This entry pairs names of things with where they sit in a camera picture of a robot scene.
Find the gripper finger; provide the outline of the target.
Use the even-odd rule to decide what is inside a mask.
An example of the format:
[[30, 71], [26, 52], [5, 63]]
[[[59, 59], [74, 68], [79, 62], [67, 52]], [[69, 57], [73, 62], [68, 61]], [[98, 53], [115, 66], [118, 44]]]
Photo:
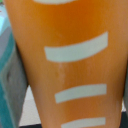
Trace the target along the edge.
[[8, 17], [0, 14], [0, 128], [18, 128], [27, 79]]

